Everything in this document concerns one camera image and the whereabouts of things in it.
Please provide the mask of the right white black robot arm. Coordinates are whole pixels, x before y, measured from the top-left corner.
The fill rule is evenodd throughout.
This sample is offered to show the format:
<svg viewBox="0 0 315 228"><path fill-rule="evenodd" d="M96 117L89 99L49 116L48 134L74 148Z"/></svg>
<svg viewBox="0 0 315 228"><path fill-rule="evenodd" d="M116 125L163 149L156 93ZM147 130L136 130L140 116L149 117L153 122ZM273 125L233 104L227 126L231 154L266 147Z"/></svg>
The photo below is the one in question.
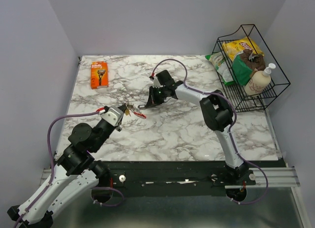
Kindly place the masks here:
<svg viewBox="0 0 315 228"><path fill-rule="evenodd" d="M150 76L153 81L145 108L161 105L166 98L184 100L200 107L206 126L215 132L225 156L224 181L239 184L249 170L247 163L238 155L238 147L232 134L233 110L222 92L205 93L175 81L167 70Z"/></svg>

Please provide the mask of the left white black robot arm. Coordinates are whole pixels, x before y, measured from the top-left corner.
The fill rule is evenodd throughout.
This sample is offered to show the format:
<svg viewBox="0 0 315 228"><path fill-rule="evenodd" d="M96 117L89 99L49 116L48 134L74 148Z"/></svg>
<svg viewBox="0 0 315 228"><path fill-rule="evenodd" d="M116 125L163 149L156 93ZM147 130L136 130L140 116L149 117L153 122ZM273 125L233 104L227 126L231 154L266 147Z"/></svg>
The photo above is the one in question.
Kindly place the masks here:
<svg viewBox="0 0 315 228"><path fill-rule="evenodd" d="M11 206L9 217L14 227L49 228L53 219L78 196L98 186L111 186L110 170L106 163L97 161L97 152L120 125L127 107L103 107L91 113L101 119L96 126L76 125L68 140L70 145L56 162L52 162L51 175L37 191L21 205Z"/></svg>

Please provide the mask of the red white keyring carabiner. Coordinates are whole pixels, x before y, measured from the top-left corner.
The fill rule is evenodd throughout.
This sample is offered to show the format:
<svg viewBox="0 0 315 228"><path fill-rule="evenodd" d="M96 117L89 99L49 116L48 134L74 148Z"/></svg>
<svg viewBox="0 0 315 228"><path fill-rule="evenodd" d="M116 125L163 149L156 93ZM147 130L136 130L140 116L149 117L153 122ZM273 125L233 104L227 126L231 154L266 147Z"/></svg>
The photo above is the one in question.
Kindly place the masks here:
<svg viewBox="0 0 315 228"><path fill-rule="evenodd" d="M146 119L146 115L144 115L137 107L135 107L133 104L126 104L127 109L129 109L130 111L130 115L131 113L134 114L136 117L141 118L141 119Z"/></svg>

